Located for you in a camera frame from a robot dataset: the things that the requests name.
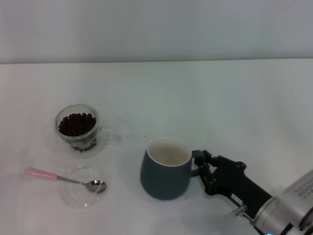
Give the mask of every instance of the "glass saucer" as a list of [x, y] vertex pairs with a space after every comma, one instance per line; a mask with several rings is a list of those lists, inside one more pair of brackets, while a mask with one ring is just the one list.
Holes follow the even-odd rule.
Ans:
[[[92, 180], [105, 181], [103, 175], [96, 167], [85, 163], [76, 163], [72, 165], [71, 168], [66, 171], [64, 176], [83, 183], [87, 183]], [[94, 205], [106, 193], [106, 191], [102, 193], [91, 192], [84, 185], [74, 184], [66, 181], [61, 181], [60, 192], [64, 202], [69, 207], [76, 209], [86, 208]]]

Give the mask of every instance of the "white tabletop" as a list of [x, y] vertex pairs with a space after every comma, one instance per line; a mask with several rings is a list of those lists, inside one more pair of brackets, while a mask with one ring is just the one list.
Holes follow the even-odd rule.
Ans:
[[[177, 137], [247, 164], [276, 195], [313, 166], [313, 60], [0, 66], [0, 234], [242, 235], [198, 178], [173, 201], [139, 182], [147, 145]], [[23, 175], [26, 166], [64, 174], [76, 162], [54, 141], [52, 121], [74, 103], [94, 106], [121, 140], [87, 159], [109, 189], [85, 210], [67, 207], [60, 182]]]

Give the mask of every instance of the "mug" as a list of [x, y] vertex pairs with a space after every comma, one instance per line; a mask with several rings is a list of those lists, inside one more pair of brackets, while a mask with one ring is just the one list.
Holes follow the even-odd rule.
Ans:
[[145, 191], [160, 200], [181, 196], [187, 189], [192, 152], [177, 140], [153, 142], [143, 157], [140, 180]]

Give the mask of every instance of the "glass cup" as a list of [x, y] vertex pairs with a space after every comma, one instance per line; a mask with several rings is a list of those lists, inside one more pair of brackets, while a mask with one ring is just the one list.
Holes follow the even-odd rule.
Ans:
[[[63, 118], [68, 117], [70, 114], [86, 113], [91, 114], [92, 117], [96, 118], [96, 124], [87, 133], [80, 136], [66, 136], [59, 131], [60, 122]], [[56, 133], [61, 137], [61, 139], [68, 143], [73, 150], [77, 153], [83, 153], [90, 151], [97, 145], [97, 132], [99, 126], [99, 115], [95, 108], [86, 104], [74, 104], [70, 105], [63, 110], [61, 110], [55, 118], [54, 129]]]

